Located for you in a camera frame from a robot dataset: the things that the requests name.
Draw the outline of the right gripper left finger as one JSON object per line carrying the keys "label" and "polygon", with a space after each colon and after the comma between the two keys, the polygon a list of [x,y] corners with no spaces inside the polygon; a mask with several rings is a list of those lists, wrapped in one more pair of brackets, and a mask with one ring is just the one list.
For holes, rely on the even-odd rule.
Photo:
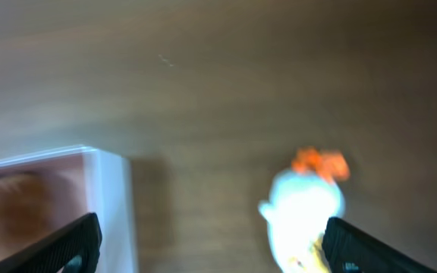
{"label": "right gripper left finger", "polygon": [[98,215],[90,212],[0,261],[0,273],[95,273],[101,243]]}

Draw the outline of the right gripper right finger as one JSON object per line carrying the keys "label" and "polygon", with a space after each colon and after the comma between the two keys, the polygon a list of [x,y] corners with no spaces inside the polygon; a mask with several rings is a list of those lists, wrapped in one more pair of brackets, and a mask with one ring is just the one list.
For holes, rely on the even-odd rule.
{"label": "right gripper right finger", "polygon": [[328,220],[322,250],[333,273],[437,273],[341,218]]}

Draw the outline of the white plush chicken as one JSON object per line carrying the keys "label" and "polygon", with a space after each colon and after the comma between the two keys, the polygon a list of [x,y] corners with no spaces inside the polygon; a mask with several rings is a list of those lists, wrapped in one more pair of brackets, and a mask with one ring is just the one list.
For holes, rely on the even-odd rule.
{"label": "white plush chicken", "polygon": [[258,211],[267,222],[269,247],[281,271],[330,271],[322,257],[322,238],[328,220],[344,215],[338,183],[350,174],[338,150],[307,147],[273,177],[269,198],[259,202]]}

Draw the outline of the brown plush bear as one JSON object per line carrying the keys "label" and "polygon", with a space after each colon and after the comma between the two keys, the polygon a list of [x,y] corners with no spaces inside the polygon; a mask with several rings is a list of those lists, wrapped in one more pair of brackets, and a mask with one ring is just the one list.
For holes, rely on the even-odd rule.
{"label": "brown plush bear", "polygon": [[0,177],[0,261],[46,236],[51,212],[51,193],[39,175]]}

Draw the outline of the white box pink interior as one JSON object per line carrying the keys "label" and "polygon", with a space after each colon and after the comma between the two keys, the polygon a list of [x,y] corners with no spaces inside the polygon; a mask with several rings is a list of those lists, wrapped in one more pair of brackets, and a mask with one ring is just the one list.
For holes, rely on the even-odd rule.
{"label": "white box pink interior", "polygon": [[139,271],[130,162],[91,146],[67,146],[0,158],[0,175],[37,172],[49,183],[61,228],[87,212],[98,215],[101,256],[98,272]]}

